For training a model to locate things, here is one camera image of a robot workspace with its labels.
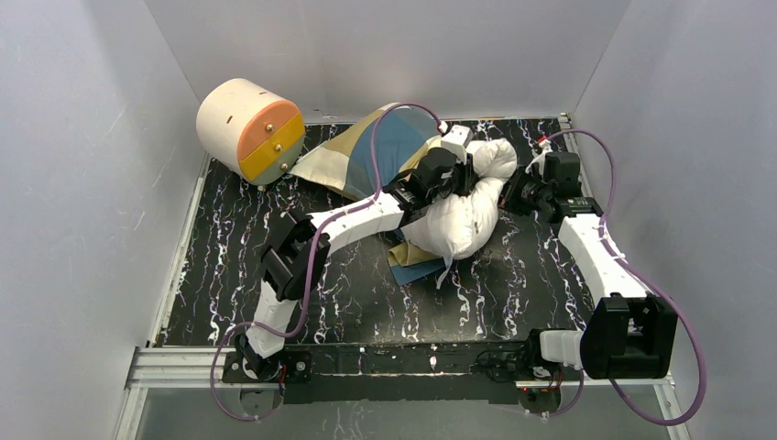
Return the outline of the white pillow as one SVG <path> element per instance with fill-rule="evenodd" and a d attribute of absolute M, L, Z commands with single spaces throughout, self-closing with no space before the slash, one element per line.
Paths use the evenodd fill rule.
<path fill-rule="evenodd" d="M 446 263 L 469 258 L 488 242 L 498 221 L 499 196 L 518 165 L 516 150 L 505 138 L 475 146 L 473 191 L 432 204 L 423 218 L 401 228 L 409 244 Z"/>

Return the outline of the blue beige white pillowcase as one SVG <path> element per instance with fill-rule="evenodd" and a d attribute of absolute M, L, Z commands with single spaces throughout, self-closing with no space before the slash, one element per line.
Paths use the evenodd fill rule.
<path fill-rule="evenodd" d="M 291 173 L 340 193 L 349 204 L 364 201 L 440 147 L 441 121 L 420 104 L 382 107 L 301 156 Z"/>

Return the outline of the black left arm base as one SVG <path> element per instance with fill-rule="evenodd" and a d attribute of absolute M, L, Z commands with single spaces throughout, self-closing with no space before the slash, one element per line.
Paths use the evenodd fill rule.
<path fill-rule="evenodd" d="M 308 351 L 282 349 L 269 358 L 262 358 L 246 342 L 235 344 L 227 353 L 222 371 L 222 383 L 249 385 L 241 390 L 244 408 L 258 410 L 257 398 L 265 393 L 272 397 L 272 409 L 284 399 L 286 386 L 307 383 L 312 378 L 312 354 Z"/>

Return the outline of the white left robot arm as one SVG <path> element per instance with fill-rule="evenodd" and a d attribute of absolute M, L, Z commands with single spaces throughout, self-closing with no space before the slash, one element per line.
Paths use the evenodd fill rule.
<path fill-rule="evenodd" d="M 415 168 L 399 173 L 369 199 L 327 212 L 283 214 L 278 233 L 260 252 L 259 300 L 251 324 L 235 337 L 237 367 L 261 382 L 280 377 L 278 357 L 294 334 L 289 329 L 293 312 L 308 307 L 333 252 L 423 219 L 433 204 L 468 195 L 475 184 L 472 153 L 432 148 Z"/>

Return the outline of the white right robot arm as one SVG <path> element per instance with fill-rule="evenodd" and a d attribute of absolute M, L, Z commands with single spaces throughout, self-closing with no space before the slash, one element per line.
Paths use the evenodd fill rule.
<path fill-rule="evenodd" d="M 582 193 L 580 159 L 543 152 L 509 180 L 499 205 L 551 225 L 573 257 L 594 310 L 584 330 L 533 330 L 531 363 L 583 370 L 597 380 L 660 379 L 669 371 L 676 312 L 628 273 L 596 200 Z"/>

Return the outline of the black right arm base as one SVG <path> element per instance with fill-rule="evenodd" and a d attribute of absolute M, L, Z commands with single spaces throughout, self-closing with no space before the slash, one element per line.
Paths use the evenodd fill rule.
<path fill-rule="evenodd" d="M 495 383 L 517 384 L 522 381 L 536 381 L 537 386 L 518 385 L 519 405 L 522 412 L 550 419 L 572 410 L 580 401 L 585 373 L 577 370 L 577 389 L 572 399 L 562 403 L 562 385 L 565 372 L 571 367 L 549 361 L 542 357 L 538 343 L 521 342 L 516 348 L 496 348 L 481 351 L 472 367 L 473 371 L 485 374 Z"/>

